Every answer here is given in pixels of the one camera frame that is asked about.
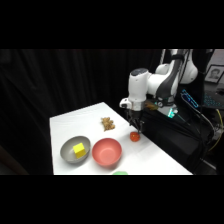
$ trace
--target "green object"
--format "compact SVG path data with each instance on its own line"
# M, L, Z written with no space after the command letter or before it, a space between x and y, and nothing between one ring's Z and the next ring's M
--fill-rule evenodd
M128 173L127 172L121 172L121 171L118 171L118 172L116 172L116 173L114 173L113 174L114 176L127 176L128 175Z

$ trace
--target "gray bowl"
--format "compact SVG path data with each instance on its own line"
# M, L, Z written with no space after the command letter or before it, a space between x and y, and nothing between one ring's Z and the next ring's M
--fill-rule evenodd
M86 155L77 159L73 150L73 146L82 143L86 150ZM61 148L61 157L68 163L80 163L85 160L90 152L90 140L84 136L78 136L68 140Z

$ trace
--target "table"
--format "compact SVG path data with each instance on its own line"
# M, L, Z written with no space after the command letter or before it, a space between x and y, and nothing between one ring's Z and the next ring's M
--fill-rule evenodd
M104 132L101 118L110 117L116 128ZM126 171L129 175L192 175L143 134L139 142L130 140L136 131L105 103L50 118L53 170L55 175L112 175ZM122 157L113 170L99 166L92 158L81 164L69 164L60 156L63 144L75 136L90 139L91 149L103 138L116 139L122 146Z

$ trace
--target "brown object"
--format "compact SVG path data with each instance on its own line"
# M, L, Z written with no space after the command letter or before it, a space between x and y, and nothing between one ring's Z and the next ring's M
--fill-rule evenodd
M150 101L145 102L145 107L148 108L149 110L158 110L159 108L157 105L155 105L154 103Z
M102 118L102 123L104 126L104 131L115 129L115 125L113 124L114 122L112 120L110 120L109 117Z

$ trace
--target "bowl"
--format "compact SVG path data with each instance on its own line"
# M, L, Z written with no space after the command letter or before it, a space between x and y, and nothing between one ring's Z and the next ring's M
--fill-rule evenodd
M82 143L86 150L86 155L77 159L73 146ZM68 163L80 163L85 160L90 152L90 140L84 136L78 136L69 139L61 148L61 157Z
M121 158L122 148L118 141L112 138L105 138L98 141L93 149L93 159L103 167L115 165Z

